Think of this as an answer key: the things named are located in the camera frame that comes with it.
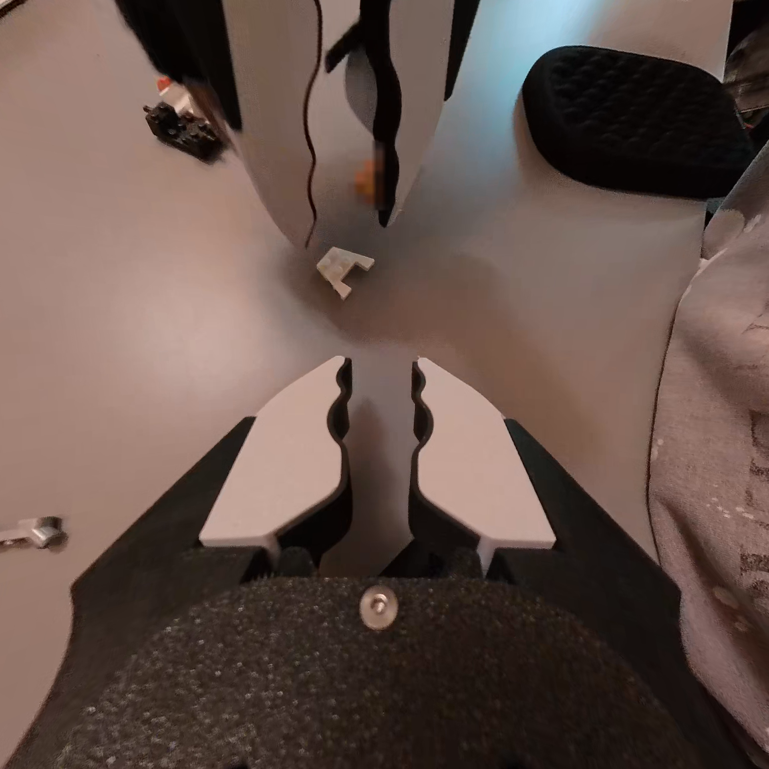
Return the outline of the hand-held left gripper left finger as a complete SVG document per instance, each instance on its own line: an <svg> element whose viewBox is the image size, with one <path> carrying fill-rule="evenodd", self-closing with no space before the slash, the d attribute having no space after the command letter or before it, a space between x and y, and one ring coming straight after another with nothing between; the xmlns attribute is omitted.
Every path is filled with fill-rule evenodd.
<svg viewBox="0 0 769 769"><path fill-rule="evenodd" d="M350 358L330 358L277 393L252 427L199 534L207 548L326 552L351 525Z"/></svg>

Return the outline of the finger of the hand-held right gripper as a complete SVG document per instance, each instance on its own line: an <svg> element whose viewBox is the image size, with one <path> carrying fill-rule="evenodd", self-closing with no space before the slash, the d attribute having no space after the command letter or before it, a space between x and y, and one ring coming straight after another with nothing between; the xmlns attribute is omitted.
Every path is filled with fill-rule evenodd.
<svg viewBox="0 0 769 769"><path fill-rule="evenodd" d="M445 102L455 2L360 2L353 40L373 78L374 207L403 209Z"/></svg>
<svg viewBox="0 0 769 769"><path fill-rule="evenodd" d="M313 1L227 1L226 29L242 127L236 149L267 213L307 247L317 214L308 105L322 53Z"/></svg>

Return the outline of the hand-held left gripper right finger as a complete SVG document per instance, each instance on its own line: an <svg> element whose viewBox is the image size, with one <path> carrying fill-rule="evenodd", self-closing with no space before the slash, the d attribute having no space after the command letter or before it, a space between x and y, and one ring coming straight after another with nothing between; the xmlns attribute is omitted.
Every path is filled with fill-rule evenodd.
<svg viewBox="0 0 769 769"><path fill-rule="evenodd" d="M413 538L437 554L551 550L556 535L502 413L428 358L412 365L411 396Z"/></svg>

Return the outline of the orange white lego car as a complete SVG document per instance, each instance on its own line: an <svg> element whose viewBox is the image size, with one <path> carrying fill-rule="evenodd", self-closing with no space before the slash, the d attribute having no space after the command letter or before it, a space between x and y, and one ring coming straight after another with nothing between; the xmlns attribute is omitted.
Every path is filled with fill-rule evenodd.
<svg viewBox="0 0 769 769"><path fill-rule="evenodd" d="M211 165L221 158L227 142L207 119L184 85L166 75L155 78L157 101L144 105L145 122L164 146Z"/></svg>

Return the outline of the orange printed lego piece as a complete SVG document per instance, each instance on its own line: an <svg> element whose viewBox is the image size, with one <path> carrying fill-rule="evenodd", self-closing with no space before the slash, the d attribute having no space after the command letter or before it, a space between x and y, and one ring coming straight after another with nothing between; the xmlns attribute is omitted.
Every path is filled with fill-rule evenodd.
<svg viewBox="0 0 769 769"><path fill-rule="evenodd" d="M373 155L354 174L354 193L373 209L383 209L387 201L387 164L385 147L374 144Z"/></svg>

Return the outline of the white wing lego piece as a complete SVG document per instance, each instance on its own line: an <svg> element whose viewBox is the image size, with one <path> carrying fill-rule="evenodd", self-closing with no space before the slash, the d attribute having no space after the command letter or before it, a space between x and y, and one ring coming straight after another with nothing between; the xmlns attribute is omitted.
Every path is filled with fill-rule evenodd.
<svg viewBox="0 0 769 769"><path fill-rule="evenodd" d="M374 264L375 259L372 257L332 247L317 262L316 269L344 301L351 294L351 287L345 282L350 272L355 268L368 272Z"/></svg>

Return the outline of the grey bumpy lego piece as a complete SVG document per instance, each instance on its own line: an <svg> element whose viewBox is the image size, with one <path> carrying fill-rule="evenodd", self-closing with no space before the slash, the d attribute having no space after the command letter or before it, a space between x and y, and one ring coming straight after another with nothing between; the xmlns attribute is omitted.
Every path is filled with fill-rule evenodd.
<svg viewBox="0 0 769 769"><path fill-rule="evenodd" d="M42 550L64 543L67 536L60 517L27 518L1 531L1 548L24 545Z"/></svg>

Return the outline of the black textured pad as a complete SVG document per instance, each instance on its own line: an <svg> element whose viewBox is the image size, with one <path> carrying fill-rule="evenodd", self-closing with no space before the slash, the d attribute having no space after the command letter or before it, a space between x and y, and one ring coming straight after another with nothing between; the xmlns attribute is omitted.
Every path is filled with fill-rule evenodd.
<svg viewBox="0 0 769 769"><path fill-rule="evenodd" d="M562 46L533 63L521 98L543 159L592 187L725 197L757 153L724 85L683 62Z"/></svg>

